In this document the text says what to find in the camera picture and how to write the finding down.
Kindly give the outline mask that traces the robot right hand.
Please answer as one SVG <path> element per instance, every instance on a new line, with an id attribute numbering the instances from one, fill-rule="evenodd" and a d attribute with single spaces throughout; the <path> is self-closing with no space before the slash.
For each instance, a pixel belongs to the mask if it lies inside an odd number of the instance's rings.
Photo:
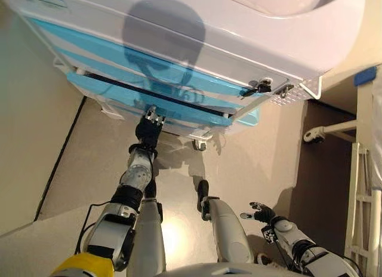
<path id="1" fill-rule="evenodd" d="M 253 209 L 251 213 L 240 213 L 240 218 L 247 220 L 257 220 L 262 223 L 270 224 L 272 219 L 276 217 L 275 212 L 260 202 L 250 202 L 250 207 Z"/>

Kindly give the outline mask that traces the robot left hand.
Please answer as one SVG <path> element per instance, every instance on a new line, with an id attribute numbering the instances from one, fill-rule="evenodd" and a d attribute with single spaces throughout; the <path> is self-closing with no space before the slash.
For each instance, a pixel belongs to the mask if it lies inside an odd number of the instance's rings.
<path id="1" fill-rule="evenodd" d="M 151 105 L 141 117 L 135 129 L 139 142 L 151 149 L 156 149 L 158 138 L 165 123 L 165 117 L 156 113 L 156 106 Z"/>

